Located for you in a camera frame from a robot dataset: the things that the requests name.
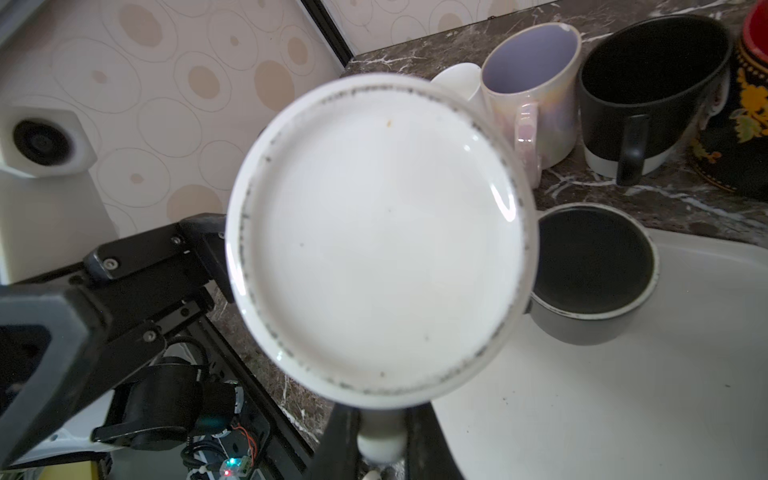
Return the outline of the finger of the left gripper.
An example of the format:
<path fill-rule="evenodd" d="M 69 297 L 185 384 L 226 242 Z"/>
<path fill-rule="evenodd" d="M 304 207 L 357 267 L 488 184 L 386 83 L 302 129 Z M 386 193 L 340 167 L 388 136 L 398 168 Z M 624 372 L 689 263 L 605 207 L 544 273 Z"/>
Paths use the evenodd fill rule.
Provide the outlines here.
<path fill-rule="evenodd" d="M 206 373 L 168 354 L 212 300 L 204 287 L 128 294 L 27 284 L 1 291 L 1 464 L 158 451 L 216 428 Z"/>
<path fill-rule="evenodd" d="M 83 259 L 90 275 L 104 281 L 126 278 L 181 255 L 202 266 L 227 300 L 234 298 L 225 255 L 226 216 L 203 213 L 105 243 Z"/>

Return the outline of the pink iridescent mug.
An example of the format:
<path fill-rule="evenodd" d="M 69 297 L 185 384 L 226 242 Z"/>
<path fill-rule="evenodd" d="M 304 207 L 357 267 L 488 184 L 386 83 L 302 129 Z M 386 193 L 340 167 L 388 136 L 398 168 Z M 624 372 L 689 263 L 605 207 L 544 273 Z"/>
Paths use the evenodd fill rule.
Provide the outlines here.
<path fill-rule="evenodd" d="M 504 40 L 481 67 L 486 108 L 523 163 L 533 189 L 543 171 L 564 160 L 576 145 L 581 53 L 580 32 L 551 22 Z"/>

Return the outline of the black white mug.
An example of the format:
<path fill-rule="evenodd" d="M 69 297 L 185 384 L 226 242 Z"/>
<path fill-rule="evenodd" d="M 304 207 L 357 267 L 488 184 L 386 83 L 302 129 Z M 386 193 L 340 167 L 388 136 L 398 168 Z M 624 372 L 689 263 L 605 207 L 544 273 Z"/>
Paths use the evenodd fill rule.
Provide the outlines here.
<path fill-rule="evenodd" d="M 733 50 L 718 20 L 669 15 L 611 35 L 578 73 L 585 159 L 633 186 L 671 155 L 714 93 Z"/>

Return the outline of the white ribbed-base mug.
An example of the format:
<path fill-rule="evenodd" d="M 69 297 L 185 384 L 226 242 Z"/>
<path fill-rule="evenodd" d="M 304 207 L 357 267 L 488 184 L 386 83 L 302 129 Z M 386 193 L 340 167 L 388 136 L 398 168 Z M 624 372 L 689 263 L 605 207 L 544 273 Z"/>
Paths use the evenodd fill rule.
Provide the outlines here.
<path fill-rule="evenodd" d="M 444 69 L 431 82 L 455 93 L 479 114 L 485 114 L 481 73 L 481 67 L 477 64 L 459 63 Z"/>

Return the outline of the beige rectangular tray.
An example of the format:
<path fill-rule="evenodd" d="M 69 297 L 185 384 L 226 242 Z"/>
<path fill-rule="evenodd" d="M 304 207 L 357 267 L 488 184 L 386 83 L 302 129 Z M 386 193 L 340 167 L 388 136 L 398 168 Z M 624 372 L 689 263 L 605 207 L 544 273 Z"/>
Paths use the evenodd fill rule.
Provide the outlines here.
<path fill-rule="evenodd" d="M 524 318 L 434 408 L 468 479 L 763 479 L 767 252 L 655 230 L 660 282 L 629 328 L 573 346 Z"/>

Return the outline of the small black mug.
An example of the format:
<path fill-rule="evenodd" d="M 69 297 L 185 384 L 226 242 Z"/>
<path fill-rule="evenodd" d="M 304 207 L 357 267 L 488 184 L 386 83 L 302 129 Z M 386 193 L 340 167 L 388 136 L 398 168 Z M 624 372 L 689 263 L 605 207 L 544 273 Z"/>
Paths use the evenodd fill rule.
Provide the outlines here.
<path fill-rule="evenodd" d="M 548 209 L 538 225 L 532 320 L 571 345 L 616 339 L 659 282 L 660 255 L 648 231 L 625 212 L 596 203 Z"/>

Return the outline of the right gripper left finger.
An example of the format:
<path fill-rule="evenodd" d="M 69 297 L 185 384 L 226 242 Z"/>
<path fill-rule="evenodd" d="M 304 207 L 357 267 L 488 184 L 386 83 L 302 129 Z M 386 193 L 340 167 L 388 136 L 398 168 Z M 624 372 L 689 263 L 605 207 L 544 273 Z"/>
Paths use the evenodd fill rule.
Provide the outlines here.
<path fill-rule="evenodd" d="M 304 480 L 355 480 L 359 463 L 360 410 L 335 404 L 328 424 L 303 474 Z"/>

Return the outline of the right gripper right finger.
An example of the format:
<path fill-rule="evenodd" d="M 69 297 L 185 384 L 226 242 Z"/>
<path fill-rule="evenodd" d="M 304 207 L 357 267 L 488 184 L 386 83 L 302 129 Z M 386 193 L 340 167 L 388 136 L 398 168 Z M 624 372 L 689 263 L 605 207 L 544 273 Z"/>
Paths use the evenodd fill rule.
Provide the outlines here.
<path fill-rule="evenodd" d="M 405 478 L 463 480 L 431 403 L 406 410 Z"/>

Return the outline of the plain white mug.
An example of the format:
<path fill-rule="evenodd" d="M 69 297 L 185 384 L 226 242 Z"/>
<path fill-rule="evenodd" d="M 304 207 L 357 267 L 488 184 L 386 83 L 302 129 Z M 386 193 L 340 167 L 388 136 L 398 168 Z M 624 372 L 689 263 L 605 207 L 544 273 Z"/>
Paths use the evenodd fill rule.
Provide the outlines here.
<path fill-rule="evenodd" d="M 455 94 L 342 78 L 280 112 L 231 193 L 226 258 L 251 335 L 289 377 L 360 410 L 368 460 L 405 413 L 476 376 L 521 319 L 538 261 L 527 176 Z"/>

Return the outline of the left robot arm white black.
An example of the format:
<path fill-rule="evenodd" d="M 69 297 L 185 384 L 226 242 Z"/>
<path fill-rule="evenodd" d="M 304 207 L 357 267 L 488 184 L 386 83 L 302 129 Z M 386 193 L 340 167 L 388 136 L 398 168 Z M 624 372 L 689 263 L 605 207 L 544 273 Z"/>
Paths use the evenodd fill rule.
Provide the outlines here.
<path fill-rule="evenodd" d="M 235 392 L 208 359 L 167 360 L 171 335 L 232 290 L 222 214 L 103 244 L 77 264 L 1 289 L 1 465 L 9 468 L 110 395 L 89 441 L 157 450 L 225 427 Z"/>

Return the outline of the black skull mug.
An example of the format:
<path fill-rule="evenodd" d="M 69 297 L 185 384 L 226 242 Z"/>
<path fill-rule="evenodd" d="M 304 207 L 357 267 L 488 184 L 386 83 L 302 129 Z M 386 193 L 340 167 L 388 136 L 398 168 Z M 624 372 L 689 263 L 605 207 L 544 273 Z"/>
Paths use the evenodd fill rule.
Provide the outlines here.
<path fill-rule="evenodd" d="M 713 185 L 767 199 L 767 3 L 758 1 L 735 41 L 729 73 L 692 140 L 693 168 Z"/>

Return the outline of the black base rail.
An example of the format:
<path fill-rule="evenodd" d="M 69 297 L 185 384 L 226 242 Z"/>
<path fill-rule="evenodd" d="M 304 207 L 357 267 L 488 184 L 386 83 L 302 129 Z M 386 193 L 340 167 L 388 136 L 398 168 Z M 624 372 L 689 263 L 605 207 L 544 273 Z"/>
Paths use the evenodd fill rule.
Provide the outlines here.
<path fill-rule="evenodd" d="M 205 386 L 235 390 L 232 418 L 212 434 L 195 434 L 184 456 L 193 479 L 300 479 L 312 448 L 266 388 L 208 319 L 173 337 L 186 358 L 206 373 Z"/>

